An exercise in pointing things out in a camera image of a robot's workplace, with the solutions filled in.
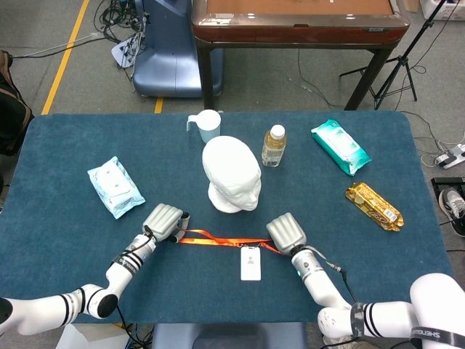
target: wet wipes package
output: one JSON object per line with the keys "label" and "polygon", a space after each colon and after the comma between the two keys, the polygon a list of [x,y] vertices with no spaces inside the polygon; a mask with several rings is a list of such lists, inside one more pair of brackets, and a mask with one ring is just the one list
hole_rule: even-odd
{"label": "wet wipes package", "polygon": [[329,119],[312,129],[312,137],[348,175],[355,175],[359,168],[371,161],[362,147],[335,120]]}
{"label": "wet wipes package", "polygon": [[116,156],[87,173],[103,204],[116,219],[145,202]]}

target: brown table top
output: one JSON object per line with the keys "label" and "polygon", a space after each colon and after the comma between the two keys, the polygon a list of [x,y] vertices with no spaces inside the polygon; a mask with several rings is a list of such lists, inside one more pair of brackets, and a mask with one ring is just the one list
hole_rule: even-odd
{"label": "brown table top", "polygon": [[393,15],[390,0],[209,0],[208,13],[252,15]]}
{"label": "brown table top", "polygon": [[410,21],[403,0],[193,0],[206,43],[397,45]]}

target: light blue wet wipes package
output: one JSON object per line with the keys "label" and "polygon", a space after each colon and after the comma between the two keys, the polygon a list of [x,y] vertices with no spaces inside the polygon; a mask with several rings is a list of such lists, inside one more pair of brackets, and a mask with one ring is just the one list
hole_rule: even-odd
{"label": "light blue wet wipes package", "polygon": [[103,204],[116,219],[145,202],[116,156],[87,173]]}

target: lanyard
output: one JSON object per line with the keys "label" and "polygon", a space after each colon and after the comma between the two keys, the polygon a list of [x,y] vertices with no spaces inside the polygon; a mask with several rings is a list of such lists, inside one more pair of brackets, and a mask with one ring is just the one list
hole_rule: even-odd
{"label": "lanyard", "polygon": [[210,246],[231,246],[231,247],[242,247],[248,244],[257,244],[257,247],[264,247],[274,253],[281,254],[276,248],[270,246],[268,242],[271,241],[269,238],[217,238],[211,235],[207,230],[204,229],[184,229],[178,228],[186,233],[197,233],[205,236],[206,238],[181,238],[179,240],[182,244],[196,244],[196,245],[210,245]]}

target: gold wrapper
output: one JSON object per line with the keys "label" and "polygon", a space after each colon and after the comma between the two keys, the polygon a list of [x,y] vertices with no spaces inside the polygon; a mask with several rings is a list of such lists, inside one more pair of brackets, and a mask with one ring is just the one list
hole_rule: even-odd
{"label": "gold wrapper", "polygon": [[384,230],[400,231],[404,225],[400,212],[363,182],[348,188],[346,197]]}

